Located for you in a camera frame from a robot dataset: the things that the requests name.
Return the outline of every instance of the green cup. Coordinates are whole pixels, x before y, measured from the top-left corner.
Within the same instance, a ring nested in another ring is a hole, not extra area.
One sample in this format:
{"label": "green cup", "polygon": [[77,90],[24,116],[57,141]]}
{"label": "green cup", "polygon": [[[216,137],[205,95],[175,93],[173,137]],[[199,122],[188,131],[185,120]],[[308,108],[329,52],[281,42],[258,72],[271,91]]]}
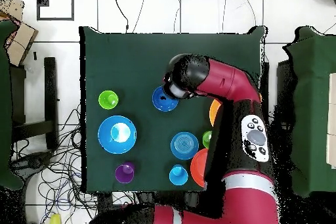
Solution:
{"label": "green cup", "polygon": [[103,91],[98,98],[99,105],[103,109],[113,109],[118,104],[118,96],[113,91]]}
{"label": "green cup", "polygon": [[212,134],[212,131],[211,131],[211,130],[206,131],[206,132],[203,134],[203,145],[204,145],[205,148],[209,148],[210,139],[211,139],[211,134]]}

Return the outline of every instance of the blue cup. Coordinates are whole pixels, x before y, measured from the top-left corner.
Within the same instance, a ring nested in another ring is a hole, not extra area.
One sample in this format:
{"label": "blue cup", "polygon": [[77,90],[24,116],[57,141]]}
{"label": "blue cup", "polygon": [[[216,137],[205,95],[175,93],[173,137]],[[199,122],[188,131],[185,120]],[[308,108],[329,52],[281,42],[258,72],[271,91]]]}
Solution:
{"label": "blue cup", "polygon": [[169,172],[169,180],[174,185],[184,185],[188,180],[188,172],[180,164],[175,164]]}

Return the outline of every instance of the plate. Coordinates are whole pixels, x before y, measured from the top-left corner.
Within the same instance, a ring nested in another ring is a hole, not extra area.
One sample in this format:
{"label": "plate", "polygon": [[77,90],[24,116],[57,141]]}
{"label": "plate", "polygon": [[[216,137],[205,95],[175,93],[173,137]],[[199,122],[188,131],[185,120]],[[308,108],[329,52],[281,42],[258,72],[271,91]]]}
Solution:
{"label": "plate", "polygon": [[177,133],[171,140],[171,151],[180,160],[189,160],[198,151],[198,140],[190,132]]}
{"label": "plate", "polygon": [[200,187],[204,187],[204,171],[206,161],[207,161],[207,148],[204,148],[195,154],[194,158],[192,159],[192,163],[190,165],[190,172],[192,174],[192,178]]}

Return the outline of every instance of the green cloth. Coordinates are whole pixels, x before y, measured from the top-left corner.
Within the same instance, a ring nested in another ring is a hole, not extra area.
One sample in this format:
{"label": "green cloth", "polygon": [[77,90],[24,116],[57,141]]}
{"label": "green cloth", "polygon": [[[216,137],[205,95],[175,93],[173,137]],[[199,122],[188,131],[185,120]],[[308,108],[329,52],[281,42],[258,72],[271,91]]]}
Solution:
{"label": "green cloth", "polygon": [[329,75],[336,72],[336,37],[310,27],[299,29],[298,40],[287,47],[298,83],[293,95],[296,122],[292,132],[293,190],[336,191],[336,171],[326,163]]}
{"label": "green cloth", "polygon": [[8,36],[17,29],[10,20],[0,22],[0,186],[21,189],[22,180],[9,169],[12,151],[12,91],[9,58],[5,49]]}
{"label": "green cloth", "polygon": [[[203,148],[202,135],[211,130],[212,99],[184,100],[173,111],[160,112],[152,103],[152,93],[163,84],[169,61],[181,53],[227,62],[247,70],[258,83],[264,33],[264,27],[256,27],[243,35],[100,34],[84,27],[87,191],[202,190],[190,175],[191,160],[175,158],[170,144],[178,132],[189,131],[198,138],[199,149]],[[117,93],[119,103],[114,109],[105,110],[100,107],[98,96],[109,89]],[[109,154],[98,142],[100,124],[113,115],[129,118],[136,127],[136,143],[125,154]],[[135,177],[129,184],[120,184],[114,173],[125,161],[134,162]],[[169,181],[174,164],[181,164],[188,171],[189,178],[183,186]]]}

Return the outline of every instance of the black stand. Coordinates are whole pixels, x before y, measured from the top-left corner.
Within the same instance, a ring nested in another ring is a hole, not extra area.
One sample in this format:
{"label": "black stand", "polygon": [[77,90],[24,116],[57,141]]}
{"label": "black stand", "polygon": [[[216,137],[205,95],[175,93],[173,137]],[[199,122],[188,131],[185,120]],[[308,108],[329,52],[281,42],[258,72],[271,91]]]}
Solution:
{"label": "black stand", "polygon": [[13,98],[13,142],[45,134],[47,148],[55,150],[58,145],[56,61],[54,57],[45,58],[45,121],[24,123],[24,82],[26,71],[23,68],[10,68]]}

